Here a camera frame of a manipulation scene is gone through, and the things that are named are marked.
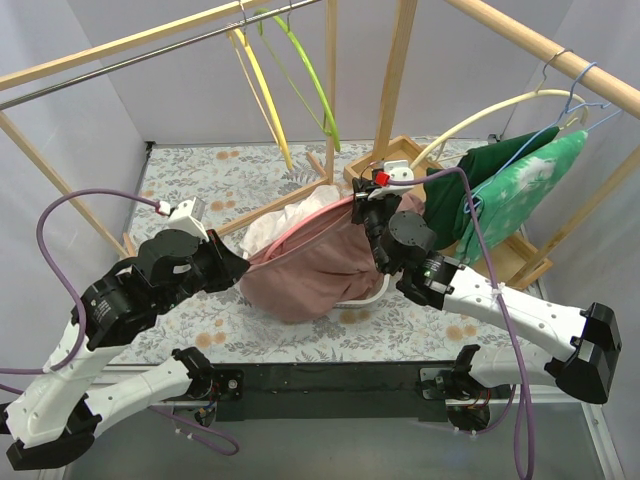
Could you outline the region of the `pink t shirt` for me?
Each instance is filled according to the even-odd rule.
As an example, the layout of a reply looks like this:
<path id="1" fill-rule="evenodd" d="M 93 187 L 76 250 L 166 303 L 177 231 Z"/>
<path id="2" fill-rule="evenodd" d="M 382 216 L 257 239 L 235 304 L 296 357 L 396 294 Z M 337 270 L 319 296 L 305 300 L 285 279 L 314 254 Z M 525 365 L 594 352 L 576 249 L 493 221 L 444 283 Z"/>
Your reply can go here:
<path id="1" fill-rule="evenodd" d="M 376 269 L 364 227 L 351 221 L 352 209 L 350 198 L 323 207 L 251 256 L 239 282 L 246 300 L 286 324 L 379 300 L 390 277 Z"/>

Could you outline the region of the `pink hanger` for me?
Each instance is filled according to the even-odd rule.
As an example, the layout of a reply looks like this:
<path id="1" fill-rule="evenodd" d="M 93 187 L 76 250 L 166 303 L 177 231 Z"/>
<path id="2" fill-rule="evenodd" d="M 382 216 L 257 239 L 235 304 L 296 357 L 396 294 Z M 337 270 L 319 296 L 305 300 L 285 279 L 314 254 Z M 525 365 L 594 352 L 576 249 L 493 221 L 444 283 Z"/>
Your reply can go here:
<path id="1" fill-rule="evenodd" d="M 352 208 L 353 198 L 347 197 L 313 213 L 254 255 L 248 273 L 276 269 L 295 274 L 359 272 L 359 259 L 348 256 L 353 237 L 349 227 Z"/>

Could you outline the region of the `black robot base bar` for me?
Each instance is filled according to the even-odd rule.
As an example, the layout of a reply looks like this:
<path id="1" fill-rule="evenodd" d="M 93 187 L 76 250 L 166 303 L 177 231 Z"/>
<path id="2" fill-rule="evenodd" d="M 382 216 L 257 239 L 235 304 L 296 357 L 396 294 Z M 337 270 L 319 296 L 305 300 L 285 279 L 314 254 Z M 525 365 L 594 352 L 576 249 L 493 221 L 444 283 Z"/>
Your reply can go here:
<path id="1" fill-rule="evenodd" d="M 457 384 L 451 361 L 220 364 L 209 391 L 176 406 L 209 427 L 214 422 L 284 419 L 404 418 L 488 426 L 490 401 L 507 386 Z"/>

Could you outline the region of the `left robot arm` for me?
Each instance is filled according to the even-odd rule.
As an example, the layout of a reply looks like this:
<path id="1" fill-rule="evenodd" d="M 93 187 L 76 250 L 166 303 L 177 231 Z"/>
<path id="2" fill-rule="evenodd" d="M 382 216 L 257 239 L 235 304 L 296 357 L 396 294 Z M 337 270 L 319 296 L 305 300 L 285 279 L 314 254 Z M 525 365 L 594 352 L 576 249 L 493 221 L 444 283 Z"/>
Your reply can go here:
<path id="1" fill-rule="evenodd" d="M 234 286 L 248 260 L 217 233 L 199 238 L 168 229 L 143 242 L 135 257 L 116 263 L 81 296 L 86 316 L 72 314 L 50 359 L 57 363 L 80 338 L 80 349 L 59 370 L 37 376 L 1 407 L 1 431 L 12 437 L 7 458 L 16 471 L 56 469 L 77 460 L 108 428 L 170 398 L 208 398 L 214 369 L 195 347 L 175 349 L 159 366 L 120 383 L 93 389 L 111 360 L 168 313 L 199 292 Z"/>

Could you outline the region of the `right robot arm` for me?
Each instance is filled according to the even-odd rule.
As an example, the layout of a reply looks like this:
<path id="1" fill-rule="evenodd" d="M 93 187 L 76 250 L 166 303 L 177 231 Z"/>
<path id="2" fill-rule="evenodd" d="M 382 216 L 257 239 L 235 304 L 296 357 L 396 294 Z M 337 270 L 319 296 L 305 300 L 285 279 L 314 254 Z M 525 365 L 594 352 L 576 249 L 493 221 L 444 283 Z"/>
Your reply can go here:
<path id="1" fill-rule="evenodd" d="M 470 316 L 505 329 L 527 346 L 484 350 L 467 346 L 445 376 L 451 396 L 530 381 L 558 387 L 590 404 L 609 399 L 622 341 L 612 308 L 586 309 L 547 302 L 493 284 L 469 266 L 433 250 L 435 234 L 424 219 L 399 208 L 405 182 L 352 181 L 352 221 L 363 225 L 376 268 L 399 275 L 397 289 L 411 302 Z"/>

